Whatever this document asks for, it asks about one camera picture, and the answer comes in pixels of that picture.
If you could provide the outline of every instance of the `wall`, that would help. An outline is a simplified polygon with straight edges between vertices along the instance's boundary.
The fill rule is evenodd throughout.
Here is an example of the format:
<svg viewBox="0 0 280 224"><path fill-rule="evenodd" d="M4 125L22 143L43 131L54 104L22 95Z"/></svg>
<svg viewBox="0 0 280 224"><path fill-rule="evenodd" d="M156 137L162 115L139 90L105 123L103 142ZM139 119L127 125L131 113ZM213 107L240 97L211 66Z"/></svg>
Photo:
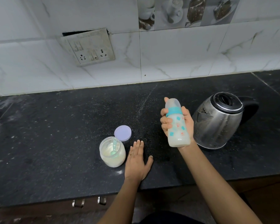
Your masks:
<svg viewBox="0 0 280 224"><path fill-rule="evenodd" d="M230 20L146 31L137 0L0 0L0 96L280 69L280 0L240 0ZM104 27L115 61L76 67L56 40Z"/></svg>

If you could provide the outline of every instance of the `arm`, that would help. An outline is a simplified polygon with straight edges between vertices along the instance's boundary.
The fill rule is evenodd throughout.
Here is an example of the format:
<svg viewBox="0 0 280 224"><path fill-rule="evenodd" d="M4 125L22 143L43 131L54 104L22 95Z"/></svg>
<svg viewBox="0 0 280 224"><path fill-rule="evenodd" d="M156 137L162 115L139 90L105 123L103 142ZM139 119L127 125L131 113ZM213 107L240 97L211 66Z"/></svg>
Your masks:
<svg viewBox="0 0 280 224"><path fill-rule="evenodd" d="M148 158L147 164L143 162L143 141L137 140L131 146L127 157L124 172L124 183L112 205L98 224L130 224L132 223L136 193L140 182L149 173L153 164L153 157Z"/></svg>
<svg viewBox="0 0 280 224"><path fill-rule="evenodd" d="M196 184L201 191L212 215L220 224L261 224L261 221L249 206L239 197L232 187L216 171L193 138L194 122L189 110L182 107L187 131L191 137L189 146L178 150L183 156ZM172 119L166 117L168 109L162 109L162 129L168 136L167 130L172 127Z"/></svg>

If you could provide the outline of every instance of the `countertop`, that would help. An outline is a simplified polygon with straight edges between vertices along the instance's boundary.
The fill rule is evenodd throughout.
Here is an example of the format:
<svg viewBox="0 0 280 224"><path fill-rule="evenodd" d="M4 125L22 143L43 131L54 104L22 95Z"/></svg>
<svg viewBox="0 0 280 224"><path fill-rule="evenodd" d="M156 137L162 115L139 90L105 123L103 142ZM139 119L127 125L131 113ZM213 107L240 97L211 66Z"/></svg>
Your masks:
<svg viewBox="0 0 280 224"><path fill-rule="evenodd" d="M260 108L230 141L203 150L226 180L280 174L280 71L0 97L0 207L117 193L125 165L110 168L100 142L120 125L154 163L139 190L194 184L160 124L165 96L190 113L216 92L256 97Z"/></svg>

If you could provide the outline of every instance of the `drawer handle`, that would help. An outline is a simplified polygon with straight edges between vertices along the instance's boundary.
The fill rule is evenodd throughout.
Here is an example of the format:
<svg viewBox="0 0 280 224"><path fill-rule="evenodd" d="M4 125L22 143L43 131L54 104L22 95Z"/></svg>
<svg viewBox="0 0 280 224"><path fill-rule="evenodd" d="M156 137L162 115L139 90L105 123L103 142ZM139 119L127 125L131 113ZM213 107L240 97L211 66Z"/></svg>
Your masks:
<svg viewBox="0 0 280 224"><path fill-rule="evenodd" d="M98 204L105 206L107 203L106 198L101 198L100 196L98 197Z"/></svg>
<svg viewBox="0 0 280 224"><path fill-rule="evenodd" d="M76 205L76 200L73 200L73 201L72 201L72 206L73 206L74 208L83 208L83 207L84 207L84 203L85 203L85 199L82 200L81 205Z"/></svg>

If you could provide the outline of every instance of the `black kettle lid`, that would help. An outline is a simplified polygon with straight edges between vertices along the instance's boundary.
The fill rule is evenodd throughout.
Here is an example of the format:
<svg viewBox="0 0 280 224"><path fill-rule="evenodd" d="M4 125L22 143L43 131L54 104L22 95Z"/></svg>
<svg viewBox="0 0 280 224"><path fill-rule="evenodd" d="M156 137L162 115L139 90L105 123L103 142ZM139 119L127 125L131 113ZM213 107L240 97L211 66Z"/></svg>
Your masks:
<svg viewBox="0 0 280 224"><path fill-rule="evenodd" d="M212 95L210 102L216 109L228 114L241 113L244 109L239 98L227 92L219 92Z"/></svg>

